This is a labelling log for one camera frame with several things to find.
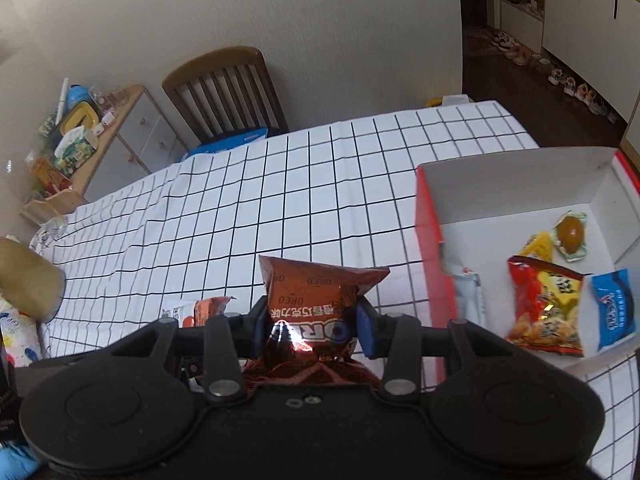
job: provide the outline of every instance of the tablecloth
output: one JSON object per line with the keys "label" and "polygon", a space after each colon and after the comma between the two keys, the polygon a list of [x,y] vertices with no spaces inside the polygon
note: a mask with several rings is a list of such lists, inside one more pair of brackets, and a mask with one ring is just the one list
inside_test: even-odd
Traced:
{"label": "tablecloth", "polygon": [[[174,164],[78,208],[55,239],[34,239],[66,273],[62,306],[44,329],[47,352],[101,348],[183,299],[233,296],[227,309],[245,313],[264,293],[257,254],[389,266],[369,301],[429,325],[414,232],[416,166],[536,147],[504,107],[482,102],[328,124]],[[382,373],[383,360],[356,358]],[[433,387],[429,358],[423,376],[422,387]],[[592,464],[605,478],[630,478],[640,416],[635,356],[584,379],[607,409]]]}

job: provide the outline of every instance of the red and white box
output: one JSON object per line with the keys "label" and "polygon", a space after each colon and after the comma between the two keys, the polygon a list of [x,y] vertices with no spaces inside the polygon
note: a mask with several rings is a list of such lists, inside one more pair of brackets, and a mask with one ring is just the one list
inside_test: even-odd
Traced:
{"label": "red and white box", "polygon": [[[583,274],[627,268],[640,307],[640,182],[621,152],[606,147],[539,148],[422,164],[417,169],[415,229],[429,292],[431,322],[457,317],[451,258],[478,273],[487,328],[505,337],[515,319],[507,259],[568,210],[585,212],[587,255],[556,264]],[[582,285],[578,333],[584,358],[536,352],[574,374],[585,374],[640,346],[635,333],[598,352],[598,305],[590,278]],[[442,380],[442,369],[438,371]]]}

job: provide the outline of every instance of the chair backrest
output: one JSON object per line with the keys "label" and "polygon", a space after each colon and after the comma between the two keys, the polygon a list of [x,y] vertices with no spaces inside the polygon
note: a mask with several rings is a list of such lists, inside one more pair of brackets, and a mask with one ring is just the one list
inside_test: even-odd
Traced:
{"label": "chair backrest", "polygon": [[162,88],[202,143],[257,126],[289,131],[264,57],[252,46],[192,59],[171,72]]}

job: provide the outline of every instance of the blue snack package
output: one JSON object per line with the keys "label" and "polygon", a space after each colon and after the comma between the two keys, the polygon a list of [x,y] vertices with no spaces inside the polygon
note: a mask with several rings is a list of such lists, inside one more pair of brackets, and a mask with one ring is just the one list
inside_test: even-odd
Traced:
{"label": "blue snack package", "polygon": [[600,311],[600,350],[636,331],[634,298],[626,269],[593,276],[591,287]]}

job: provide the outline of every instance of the row of shoes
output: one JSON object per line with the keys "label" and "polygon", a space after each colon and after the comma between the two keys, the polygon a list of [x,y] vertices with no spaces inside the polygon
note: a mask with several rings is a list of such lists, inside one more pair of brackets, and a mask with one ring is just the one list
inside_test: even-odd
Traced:
{"label": "row of shoes", "polygon": [[525,66],[529,63],[531,56],[529,49],[519,44],[513,36],[506,32],[496,32],[491,44],[496,46],[500,52],[504,52],[504,56],[507,59],[511,59],[516,65]]}
{"label": "row of shoes", "polygon": [[587,83],[582,83],[576,88],[575,78],[567,76],[559,68],[553,69],[547,79],[554,86],[564,85],[564,93],[583,102],[592,114],[605,116],[612,124],[618,120],[617,112],[613,108],[609,110],[604,99],[593,88],[589,88]]}

